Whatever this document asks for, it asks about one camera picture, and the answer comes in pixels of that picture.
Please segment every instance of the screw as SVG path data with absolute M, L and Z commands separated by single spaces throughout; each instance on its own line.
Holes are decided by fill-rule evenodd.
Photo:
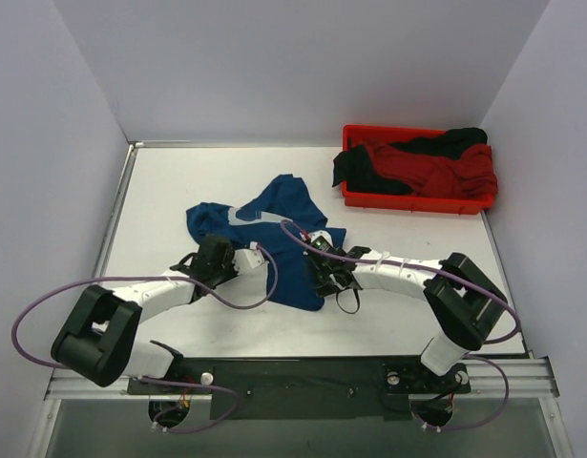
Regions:
M 214 380 L 215 377 L 213 377 L 213 374 L 211 374 L 210 372 L 204 372 L 199 376 L 199 382 L 202 385 L 212 385 Z
M 469 383 L 469 375 L 467 375 L 467 372 L 459 370 L 456 372 L 456 374 L 454 374 L 454 380 L 456 380 L 456 382 L 461 385 L 466 385 Z
M 397 374 L 397 372 L 389 372 L 387 374 L 387 383 L 389 385 L 399 385 L 399 382 L 401 382 L 401 379 L 399 378 L 399 374 Z

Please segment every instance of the white floor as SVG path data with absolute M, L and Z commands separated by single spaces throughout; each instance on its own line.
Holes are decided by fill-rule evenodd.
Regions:
M 467 254 L 503 285 L 482 218 L 350 208 L 331 189 L 338 148 L 168 148 L 138 150 L 115 233 L 107 275 L 155 275 L 194 251 L 185 210 L 202 202 L 244 205 L 278 174 L 302 177 L 310 196 L 329 218 L 345 227 L 345 248 L 388 250 L 414 259 Z M 238 303 L 264 295 L 265 271 L 219 288 Z M 235 311 L 211 297 L 172 309 L 144 323 L 143 338 L 169 344 L 189 357 L 288 357 L 412 355 L 438 331 L 429 305 L 382 291 L 363 291 L 357 315 L 341 312 L 333 299 L 320 312 L 267 303 Z M 344 298 L 343 306 L 353 306 Z M 504 314 L 492 337 L 514 326 Z M 521 336 L 487 345 L 480 353 L 524 353 Z

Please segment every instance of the red cloth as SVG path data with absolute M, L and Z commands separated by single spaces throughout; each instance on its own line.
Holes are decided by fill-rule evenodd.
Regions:
M 376 173 L 403 181 L 413 196 L 468 199 L 498 192 L 488 145 L 473 145 L 458 160 L 405 153 L 379 142 L 367 142 L 366 148 Z

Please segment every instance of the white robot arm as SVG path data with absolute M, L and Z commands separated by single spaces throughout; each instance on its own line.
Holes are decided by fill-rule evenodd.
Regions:
M 404 260 L 358 246 L 345 252 L 331 245 L 325 231 L 306 235 L 301 244 L 320 297 L 346 289 L 383 289 L 428 301 L 441 330 L 420 355 L 420 362 L 438 377 L 465 354 L 478 350 L 503 313 L 503 307 L 490 297 L 461 290 L 460 284 L 444 278 L 440 271 L 446 270 L 505 301 L 464 255 L 453 253 L 447 260 Z M 112 290 L 99 285 L 86 288 L 53 343 L 52 357 L 101 386 L 121 375 L 164 377 L 173 360 L 182 355 L 164 343 L 137 339 L 138 325 L 254 271 L 265 262 L 262 252 L 254 248 L 234 250 L 228 239 L 208 236 L 197 254 L 162 274 L 169 280 Z M 193 281 L 205 286 L 198 287 Z

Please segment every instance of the blue cloth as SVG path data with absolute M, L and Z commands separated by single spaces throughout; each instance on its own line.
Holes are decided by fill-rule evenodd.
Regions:
M 281 229 L 279 223 L 283 219 L 292 219 L 308 232 L 326 230 L 334 246 L 344 243 L 346 229 L 325 228 L 326 216 L 310 198 L 304 181 L 292 175 L 274 178 L 242 208 L 201 203 L 187 210 L 187 228 L 197 243 L 207 234 L 218 234 L 232 240 L 236 249 L 256 241 L 274 257 L 280 279 L 270 298 L 272 302 L 320 310 L 325 301 L 316 295 L 302 247 Z M 272 269 L 268 269 L 266 291 L 273 282 Z

